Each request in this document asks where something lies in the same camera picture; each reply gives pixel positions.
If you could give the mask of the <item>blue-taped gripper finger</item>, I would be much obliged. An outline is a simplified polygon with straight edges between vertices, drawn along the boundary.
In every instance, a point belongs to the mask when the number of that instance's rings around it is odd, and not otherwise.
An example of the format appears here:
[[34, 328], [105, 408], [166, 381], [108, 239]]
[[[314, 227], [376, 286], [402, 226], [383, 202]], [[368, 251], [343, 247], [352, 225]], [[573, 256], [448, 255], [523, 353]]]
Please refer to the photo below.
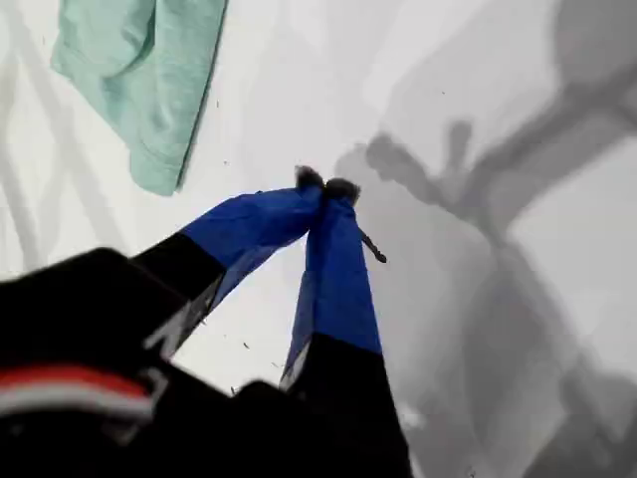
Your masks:
[[248, 275], [303, 237], [319, 216], [324, 182], [308, 166], [291, 188], [241, 194], [133, 257], [185, 305], [144, 340], [172, 356]]
[[340, 430], [400, 436], [354, 212], [358, 195], [341, 178], [323, 191], [282, 385]]

